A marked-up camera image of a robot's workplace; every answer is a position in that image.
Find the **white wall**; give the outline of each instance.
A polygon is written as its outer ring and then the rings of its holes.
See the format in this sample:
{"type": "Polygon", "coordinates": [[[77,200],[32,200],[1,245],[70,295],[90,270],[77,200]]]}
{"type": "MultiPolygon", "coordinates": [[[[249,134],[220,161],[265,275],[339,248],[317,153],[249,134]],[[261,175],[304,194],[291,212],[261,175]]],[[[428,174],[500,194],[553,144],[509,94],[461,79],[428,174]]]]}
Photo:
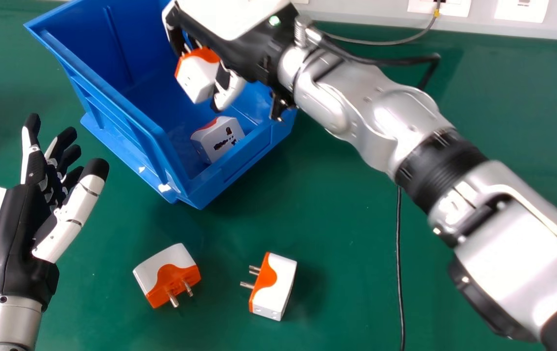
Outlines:
{"type": "MultiPolygon", "coordinates": [[[[496,5],[497,0],[472,0],[468,18],[441,16],[433,29],[557,39],[557,0],[550,0],[543,23],[494,19],[496,5]]],[[[379,26],[425,27],[431,18],[408,13],[408,0],[309,0],[297,7],[315,20],[379,26]]]]}

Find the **cable connector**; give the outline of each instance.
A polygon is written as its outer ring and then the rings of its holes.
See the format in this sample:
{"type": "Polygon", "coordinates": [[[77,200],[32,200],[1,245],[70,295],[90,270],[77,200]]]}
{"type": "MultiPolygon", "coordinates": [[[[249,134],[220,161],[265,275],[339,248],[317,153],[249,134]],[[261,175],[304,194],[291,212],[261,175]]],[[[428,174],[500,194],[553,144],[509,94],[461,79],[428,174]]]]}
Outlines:
{"type": "Polygon", "coordinates": [[[133,269],[133,275],[154,309],[168,301],[178,307],[177,295],[187,292],[192,297],[192,286],[200,282],[196,262],[183,244],[172,245],[142,262],[133,269]]]}
{"type": "Polygon", "coordinates": [[[250,313],[281,320],[292,292],[297,262],[275,253],[265,253],[261,268],[249,265],[249,273],[257,276],[254,284],[240,282],[252,289],[248,300],[250,313]]]}

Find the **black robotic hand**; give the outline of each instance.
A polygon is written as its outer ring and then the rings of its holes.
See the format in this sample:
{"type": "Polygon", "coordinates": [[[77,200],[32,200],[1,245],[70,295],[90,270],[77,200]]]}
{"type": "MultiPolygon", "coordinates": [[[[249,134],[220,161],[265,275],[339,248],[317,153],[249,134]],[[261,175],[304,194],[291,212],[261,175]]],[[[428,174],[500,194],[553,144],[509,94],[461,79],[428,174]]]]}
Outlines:
{"type": "Polygon", "coordinates": [[[0,295],[38,301],[45,310],[56,292],[56,261],[77,236],[105,185],[109,164],[101,158],[69,172],[81,155],[69,127],[43,154],[40,117],[22,127],[20,185],[0,187],[0,295]]]}

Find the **gray cable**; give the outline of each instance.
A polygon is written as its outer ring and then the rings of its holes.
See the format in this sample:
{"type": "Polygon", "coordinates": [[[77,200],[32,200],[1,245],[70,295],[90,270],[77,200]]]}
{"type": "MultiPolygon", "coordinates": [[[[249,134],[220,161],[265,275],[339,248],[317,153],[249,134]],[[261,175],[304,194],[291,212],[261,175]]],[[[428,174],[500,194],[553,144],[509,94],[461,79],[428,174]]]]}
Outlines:
{"type": "Polygon", "coordinates": [[[410,36],[408,38],[404,38],[404,39],[401,39],[401,40],[370,41],[370,40],[359,40],[359,39],[346,38],[346,37],[342,37],[342,36],[336,36],[336,35],[330,34],[330,33],[324,33],[324,34],[326,34],[328,37],[336,39],[336,40],[340,40],[340,41],[344,41],[344,42],[351,42],[353,44],[361,44],[361,45],[393,46],[393,45],[406,44],[408,42],[411,42],[413,40],[421,38],[424,34],[428,33],[430,28],[432,28],[432,26],[435,24],[435,21],[437,20],[440,8],[441,8],[441,0],[437,0],[437,7],[436,7],[436,10],[435,10],[435,13],[433,13],[433,18],[430,20],[430,23],[428,24],[428,26],[426,26],[423,29],[423,31],[415,34],[414,36],[410,36]]]}

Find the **orange and white plug adapter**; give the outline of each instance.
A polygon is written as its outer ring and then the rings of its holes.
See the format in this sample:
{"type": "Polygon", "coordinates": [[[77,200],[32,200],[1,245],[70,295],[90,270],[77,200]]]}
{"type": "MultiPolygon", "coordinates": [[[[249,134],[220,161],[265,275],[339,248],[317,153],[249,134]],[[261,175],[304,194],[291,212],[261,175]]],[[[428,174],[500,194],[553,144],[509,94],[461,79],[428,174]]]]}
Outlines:
{"type": "Polygon", "coordinates": [[[250,313],[281,320],[289,294],[292,292],[297,262],[275,253],[265,253],[261,268],[249,265],[249,273],[256,275],[254,284],[240,282],[252,289],[248,300],[250,313]]]}
{"type": "Polygon", "coordinates": [[[199,47],[179,58],[174,77],[192,102],[199,104],[213,96],[219,66],[216,53],[199,47]]]}
{"type": "Polygon", "coordinates": [[[200,282],[196,262],[183,244],[172,245],[142,262],[133,269],[133,275],[154,309],[168,301],[178,307],[176,296],[187,291],[192,297],[192,286],[200,282]]]}

